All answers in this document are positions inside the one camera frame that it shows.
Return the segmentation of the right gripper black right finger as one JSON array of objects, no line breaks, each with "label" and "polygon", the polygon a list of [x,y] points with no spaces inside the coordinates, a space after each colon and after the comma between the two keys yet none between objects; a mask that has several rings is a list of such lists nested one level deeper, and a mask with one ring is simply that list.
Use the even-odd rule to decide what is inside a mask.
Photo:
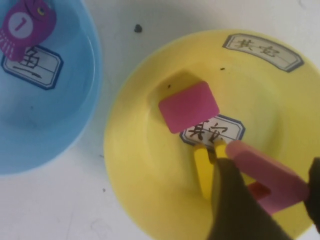
[{"label": "right gripper black right finger", "polygon": [[320,158],[315,157],[309,169],[307,212],[320,232]]}]

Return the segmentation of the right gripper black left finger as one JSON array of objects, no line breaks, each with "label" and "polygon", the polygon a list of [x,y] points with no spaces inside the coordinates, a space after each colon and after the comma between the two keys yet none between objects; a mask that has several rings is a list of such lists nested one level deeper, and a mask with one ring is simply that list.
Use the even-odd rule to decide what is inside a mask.
[{"label": "right gripper black left finger", "polygon": [[284,231],[258,204],[228,158],[214,164],[213,223],[208,240],[283,240]]}]

